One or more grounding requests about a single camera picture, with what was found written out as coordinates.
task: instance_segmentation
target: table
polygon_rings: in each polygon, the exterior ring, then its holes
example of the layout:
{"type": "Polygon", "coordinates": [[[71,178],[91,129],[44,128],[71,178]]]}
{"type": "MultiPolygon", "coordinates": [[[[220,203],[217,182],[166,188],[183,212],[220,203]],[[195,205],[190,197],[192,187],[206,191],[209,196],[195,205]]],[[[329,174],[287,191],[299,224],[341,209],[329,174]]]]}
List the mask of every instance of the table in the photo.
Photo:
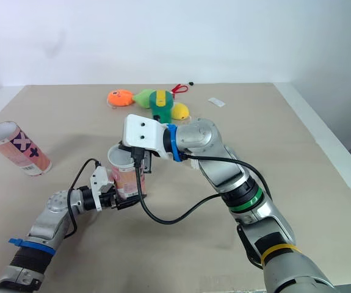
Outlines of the table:
{"type": "MultiPolygon", "coordinates": [[[[71,184],[82,163],[107,164],[134,104],[112,109],[113,89],[171,89],[171,85],[32,85],[1,111],[51,158],[49,173],[28,177],[0,155],[0,271],[55,191],[71,184]]],[[[223,141],[265,176],[275,204],[299,248],[334,284],[351,283],[351,190],[273,84],[202,84],[176,96],[193,118],[214,120],[223,141]],[[216,97],[219,108],[208,102],[216,97]]],[[[78,185],[89,183],[86,170],[78,185]]],[[[153,159],[147,205],[172,219],[214,190],[190,163],[153,159]]],[[[86,213],[46,271],[41,292],[217,292],[262,289],[220,199],[173,226],[153,222],[139,205],[86,213]]]]}

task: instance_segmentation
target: yellow band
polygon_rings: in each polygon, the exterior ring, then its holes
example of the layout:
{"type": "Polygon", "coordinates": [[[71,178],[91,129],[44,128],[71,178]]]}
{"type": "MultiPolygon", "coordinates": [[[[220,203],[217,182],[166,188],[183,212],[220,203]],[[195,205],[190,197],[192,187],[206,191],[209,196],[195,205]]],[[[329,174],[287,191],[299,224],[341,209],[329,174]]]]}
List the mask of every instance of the yellow band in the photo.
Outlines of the yellow band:
{"type": "Polygon", "coordinates": [[[290,248],[290,249],[293,249],[293,250],[296,250],[298,252],[301,253],[301,251],[295,246],[295,245],[292,245],[292,244],[288,244],[288,243],[285,243],[285,244],[277,244],[277,245],[274,245],[272,247],[270,247],[268,250],[266,250],[262,256],[261,256],[261,263],[263,265],[264,264],[264,261],[265,261],[265,258],[266,256],[268,256],[269,254],[271,254],[272,252],[275,252],[276,250],[279,250],[279,249],[283,249],[283,248],[290,248]]]}

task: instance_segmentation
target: white label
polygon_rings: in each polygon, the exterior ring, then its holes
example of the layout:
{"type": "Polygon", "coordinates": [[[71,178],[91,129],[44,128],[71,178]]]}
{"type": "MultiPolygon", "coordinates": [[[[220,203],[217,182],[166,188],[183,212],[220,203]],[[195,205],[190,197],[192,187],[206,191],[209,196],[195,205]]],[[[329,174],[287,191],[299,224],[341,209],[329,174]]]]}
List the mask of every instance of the white label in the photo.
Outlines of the white label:
{"type": "Polygon", "coordinates": [[[35,176],[42,173],[42,170],[39,169],[35,164],[31,164],[20,168],[23,170],[23,172],[25,172],[29,176],[35,176]]]}
{"type": "Polygon", "coordinates": [[[223,107],[225,105],[225,103],[219,99],[216,98],[210,98],[208,99],[209,102],[211,102],[212,104],[215,104],[217,107],[223,107]]]}

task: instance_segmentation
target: paper cup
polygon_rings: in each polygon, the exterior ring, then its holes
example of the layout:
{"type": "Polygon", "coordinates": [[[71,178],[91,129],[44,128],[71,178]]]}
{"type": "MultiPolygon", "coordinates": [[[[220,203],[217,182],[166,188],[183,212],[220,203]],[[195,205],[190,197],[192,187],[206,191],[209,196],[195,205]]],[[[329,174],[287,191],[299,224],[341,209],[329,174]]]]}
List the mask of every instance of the paper cup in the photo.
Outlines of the paper cup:
{"type": "MultiPolygon", "coordinates": [[[[107,152],[107,158],[111,165],[112,177],[117,188],[118,196],[125,200],[138,195],[136,183],[136,171],[131,158],[131,153],[118,148],[119,145],[112,146],[107,152]]],[[[140,169],[140,180],[143,194],[145,194],[144,166],[140,169]]]]}
{"type": "Polygon", "coordinates": [[[52,167],[48,157],[12,121],[0,123],[0,153],[29,176],[44,174],[52,167]]]}

